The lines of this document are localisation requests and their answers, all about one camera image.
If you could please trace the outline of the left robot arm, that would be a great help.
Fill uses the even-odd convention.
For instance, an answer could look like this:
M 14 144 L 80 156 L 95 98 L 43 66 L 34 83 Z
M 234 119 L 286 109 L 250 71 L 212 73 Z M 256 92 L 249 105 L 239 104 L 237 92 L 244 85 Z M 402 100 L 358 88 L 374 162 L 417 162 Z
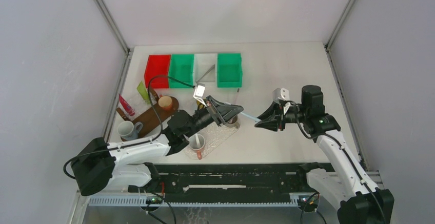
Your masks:
M 157 190 L 161 179 L 150 162 L 156 157 L 176 154 L 189 145 L 188 139 L 212 123 L 228 123 L 244 108 L 205 99 L 206 107 L 190 115 L 176 111 L 159 135 L 125 142 L 106 143 L 93 139 L 77 156 L 69 160 L 82 196 L 96 194 L 108 186 L 137 186 L 149 192 Z

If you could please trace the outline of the grey ceramic mug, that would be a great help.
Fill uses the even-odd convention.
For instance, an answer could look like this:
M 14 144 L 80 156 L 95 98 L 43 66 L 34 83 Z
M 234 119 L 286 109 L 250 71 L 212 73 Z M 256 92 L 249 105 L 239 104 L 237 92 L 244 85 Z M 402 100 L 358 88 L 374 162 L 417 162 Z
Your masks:
M 229 128 L 239 129 L 240 128 L 239 117 L 237 115 L 234 116 L 232 119 L 230 119 L 228 122 L 226 122 L 225 126 L 227 126 Z

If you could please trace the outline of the green yellow toothpaste tube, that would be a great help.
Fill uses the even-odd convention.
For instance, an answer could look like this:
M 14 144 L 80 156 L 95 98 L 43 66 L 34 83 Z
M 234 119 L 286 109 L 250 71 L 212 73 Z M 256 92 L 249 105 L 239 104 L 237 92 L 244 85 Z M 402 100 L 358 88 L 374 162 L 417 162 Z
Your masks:
M 151 91 L 148 91 L 148 89 L 146 88 L 146 86 L 143 82 L 139 82 L 136 90 L 145 103 L 147 103 L 149 105 L 152 104 Z

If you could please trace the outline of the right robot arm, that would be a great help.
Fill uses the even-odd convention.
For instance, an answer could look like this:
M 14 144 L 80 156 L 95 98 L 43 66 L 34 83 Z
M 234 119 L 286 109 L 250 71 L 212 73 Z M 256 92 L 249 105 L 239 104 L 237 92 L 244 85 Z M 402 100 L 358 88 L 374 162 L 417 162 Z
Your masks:
M 390 223 L 393 194 L 380 189 L 350 152 L 337 120 L 325 111 L 321 87 L 306 85 L 301 92 L 298 104 L 287 89 L 275 89 L 272 104 L 258 116 L 255 126 L 276 132 L 286 124 L 297 124 L 324 152 L 340 181 L 309 163 L 300 166 L 302 174 L 296 177 L 296 184 L 302 191 L 314 189 L 323 196 L 337 211 L 339 223 Z

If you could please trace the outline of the clear textured oval tray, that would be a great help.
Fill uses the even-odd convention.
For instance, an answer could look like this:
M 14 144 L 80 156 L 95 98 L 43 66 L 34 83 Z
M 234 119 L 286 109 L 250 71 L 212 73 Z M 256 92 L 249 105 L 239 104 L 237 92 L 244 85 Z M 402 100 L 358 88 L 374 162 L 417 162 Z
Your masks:
M 229 128 L 227 126 L 217 126 L 216 124 L 211 124 L 206 128 L 202 129 L 198 134 L 201 134 L 205 138 L 205 147 L 202 152 L 204 159 L 211 152 L 213 152 L 217 147 L 219 147 L 223 142 L 225 142 L 230 136 L 232 136 L 239 129 Z M 196 153 L 191 150 L 189 145 L 183 150 L 183 152 L 193 160 L 199 160 Z

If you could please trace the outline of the right circuit board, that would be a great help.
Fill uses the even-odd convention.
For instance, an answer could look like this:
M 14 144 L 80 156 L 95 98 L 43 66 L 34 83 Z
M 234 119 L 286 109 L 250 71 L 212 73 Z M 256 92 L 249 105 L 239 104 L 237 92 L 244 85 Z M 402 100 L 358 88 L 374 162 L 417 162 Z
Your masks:
M 314 212 L 319 205 L 319 195 L 316 194 L 312 198 L 310 196 L 302 196 L 298 199 L 298 208 L 303 212 Z

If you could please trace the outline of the red toothpaste tube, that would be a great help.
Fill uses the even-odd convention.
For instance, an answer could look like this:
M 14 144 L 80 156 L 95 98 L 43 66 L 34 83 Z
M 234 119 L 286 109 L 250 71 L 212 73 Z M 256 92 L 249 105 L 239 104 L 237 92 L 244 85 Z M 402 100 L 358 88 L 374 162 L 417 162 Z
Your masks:
M 127 114 L 129 116 L 134 116 L 135 115 L 134 109 L 129 105 L 129 103 L 120 94 L 118 94 L 118 99 L 119 99 L 121 106 L 124 108 L 124 110 L 127 112 Z

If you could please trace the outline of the clear holder with wooden ends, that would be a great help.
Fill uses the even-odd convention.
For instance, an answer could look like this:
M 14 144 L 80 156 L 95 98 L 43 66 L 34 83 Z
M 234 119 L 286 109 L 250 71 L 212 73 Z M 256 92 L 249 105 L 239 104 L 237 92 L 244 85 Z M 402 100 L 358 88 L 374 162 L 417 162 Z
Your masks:
M 123 118 L 124 120 L 131 120 L 133 121 L 137 117 L 139 117 L 141 114 L 143 114 L 148 109 L 151 109 L 151 103 L 153 105 L 156 104 L 156 100 L 154 99 L 154 96 L 151 96 L 150 102 L 148 99 L 143 99 L 140 93 L 135 91 L 133 94 L 130 95 L 122 95 L 122 98 L 130 105 L 130 107 L 134 111 L 134 115 L 131 116 L 128 114 L 128 112 L 124 109 L 122 104 L 118 102 L 116 112 Z

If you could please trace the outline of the red plastic bin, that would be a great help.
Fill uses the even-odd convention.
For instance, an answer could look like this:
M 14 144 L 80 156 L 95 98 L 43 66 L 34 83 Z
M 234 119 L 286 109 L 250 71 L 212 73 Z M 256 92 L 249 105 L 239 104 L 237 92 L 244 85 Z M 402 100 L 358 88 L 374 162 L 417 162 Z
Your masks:
M 147 59 L 146 69 L 144 73 L 145 86 L 148 88 L 149 81 L 158 75 L 167 76 L 170 68 L 170 54 L 154 54 L 149 55 Z M 168 89 L 169 80 L 159 77 L 151 82 L 151 87 L 154 89 Z

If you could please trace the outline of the green bin with toothpaste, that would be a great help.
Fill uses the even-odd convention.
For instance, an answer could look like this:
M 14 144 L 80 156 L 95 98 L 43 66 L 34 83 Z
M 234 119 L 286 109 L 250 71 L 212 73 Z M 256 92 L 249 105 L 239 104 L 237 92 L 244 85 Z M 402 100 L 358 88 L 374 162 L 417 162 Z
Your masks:
M 219 53 L 216 67 L 218 88 L 240 88 L 242 86 L 243 70 L 240 53 Z

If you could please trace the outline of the circuit board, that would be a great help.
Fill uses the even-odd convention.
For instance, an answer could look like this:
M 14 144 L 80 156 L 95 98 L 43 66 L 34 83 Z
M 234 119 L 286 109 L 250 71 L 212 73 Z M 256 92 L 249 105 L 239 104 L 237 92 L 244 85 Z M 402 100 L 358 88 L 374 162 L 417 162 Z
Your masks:
M 316 194 L 312 198 L 310 196 L 302 196 L 298 199 L 298 208 L 303 212 L 314 212 L 319 205 L 319 195 Z
M 151 206 L 151 205 L 161 205 L 162 203 L 164 203 L 164 200 L 162 200 L 159 197 L 149 197 L 146 199 L 145 205 L 146 206 Z

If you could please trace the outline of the light blue toothbrush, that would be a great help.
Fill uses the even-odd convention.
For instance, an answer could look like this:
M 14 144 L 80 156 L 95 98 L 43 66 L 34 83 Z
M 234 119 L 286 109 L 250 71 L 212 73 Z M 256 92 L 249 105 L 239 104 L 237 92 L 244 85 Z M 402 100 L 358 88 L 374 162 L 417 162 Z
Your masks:
M 257 117 L 254 117 L 252 115 L 249 115 L 249 114 L 247 114 L 245 112 L 241 112 L 240 115 L 245 116 L 246 118 L 253 120 L 255 123 L 258 123 L 258 122 L 261 121 L 261 119 L 259 119 Z

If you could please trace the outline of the black front rail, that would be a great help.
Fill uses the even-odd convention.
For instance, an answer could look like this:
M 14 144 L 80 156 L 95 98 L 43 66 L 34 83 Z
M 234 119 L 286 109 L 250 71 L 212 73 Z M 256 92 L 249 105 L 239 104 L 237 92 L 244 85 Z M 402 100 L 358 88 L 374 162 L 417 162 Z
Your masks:
M 290 203 L 290 195 L 313 193 L 302 180 L 301 163 L 157 164 L 160 178 L 149 187 L 128 186 L 129 193 L 163 193 L 170 203 Z

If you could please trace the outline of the beige cup orange handle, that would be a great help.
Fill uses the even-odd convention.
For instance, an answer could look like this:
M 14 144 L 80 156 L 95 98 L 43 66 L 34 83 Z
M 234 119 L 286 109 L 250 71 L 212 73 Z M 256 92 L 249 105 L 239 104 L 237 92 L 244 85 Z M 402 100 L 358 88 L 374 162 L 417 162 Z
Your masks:
M 172 107 L 173 107 L 173 101 L 172 101 L 172 98 L 170 97 L 170 96 L 167 96 L 167 95 L 165 95 L 165 96 L 161 96 L 159 99 L 158 99 L 158 105 L 159 105 L 159 107 L 161 108 L 161 109 L 163 109 L 163 110 L 165 110 L 165 111 L 169 111 L 169 110 L 171 110 L 172 109 Z

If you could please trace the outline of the white blue mug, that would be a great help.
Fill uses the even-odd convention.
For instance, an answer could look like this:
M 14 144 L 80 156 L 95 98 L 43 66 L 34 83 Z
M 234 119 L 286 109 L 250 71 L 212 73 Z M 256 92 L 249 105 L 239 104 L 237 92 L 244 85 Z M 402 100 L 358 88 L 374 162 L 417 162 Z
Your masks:
M 141 122 L 134 124 L 131 121 L 123 121 L 118 125 L 117 133 L 125 141 L 135 140 L 138 139 L 142 128 L 143 124 Z

